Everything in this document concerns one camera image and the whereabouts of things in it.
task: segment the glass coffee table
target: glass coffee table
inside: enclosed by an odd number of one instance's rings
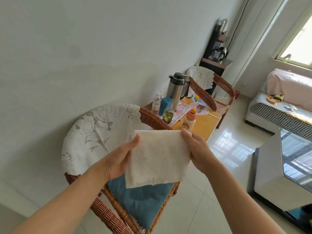
[[[254,155],[254,191],[249,194],[312,233],[312,142],[280,129]]]

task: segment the pink sofa cover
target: pink sofa cover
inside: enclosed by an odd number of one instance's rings
[[[284,94],[284,101],[312,111],[312,78],[275,69],[268,74],[267,94]]]

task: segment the electrical cord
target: electrical cord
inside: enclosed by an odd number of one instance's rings
[[[247,0],[246,5],[245,5],[245,7],[244,7],[244,10],[243,10],[243,12],[242,12],[242,14],[241,14],[241,18],[239,19],[239,22],[238,22],[238,24],[236,25],[236,28],[235,28],[235,30],[234,30],[234,32],[233,32],[231,41],[230,41],[230,43],[229,43],[229,45],[228,45],[228,49],[229,49],[229,47],[230,47],[230,45],[231,45],[231,43],[232,43],[232,40],[233,40],[233,38],[234,38],[234,34],[235,34],[236,30],[237,30],[237,27],[239,26],[239,23],[240,23],[240,21],[241,21],[243,15],[244,15],[244,12],[245,12],[245,9],[246,9],[246,7],[247,7],[248,2],[249,2],[249,0]]]

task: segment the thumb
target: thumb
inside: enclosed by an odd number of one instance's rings
[[[192,133],[188,132],[185,128],[181,130],[181,136],[188,144],[190,144],[194,140],[194,138],[192,137]]]
[[[133,140],[129,141],[128,143],[125,143],[122,146],[122,148],[126,151],[129,151],[134,147],[136,147],[140,143],[140,140],[141,140],[140,135],[137,134]]]

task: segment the thermos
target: thermos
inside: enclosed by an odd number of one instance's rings
[[[188,94],[190,82],[187,75],[179,72],[174,75],[170,75],[169,78],[170,82],[166,97],[170,97],[174,100],[172,109],[176,111],[179,106],[179,101]]]

